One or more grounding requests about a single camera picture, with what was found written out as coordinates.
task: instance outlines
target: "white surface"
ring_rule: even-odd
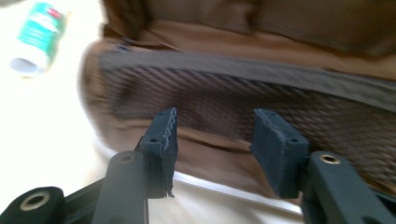
[[[78,101],[80,60],[103,20],[95,0],[71,11],[50,70],[23,78],[9,69],[9,43],[33,2],[0,7],[0,212],[25,191],[56,186],[68,195],[104,176],[106,160]],[[176,183],[175,199],[150,200],[150,223],[302,223],[301,218],[235,197]]]

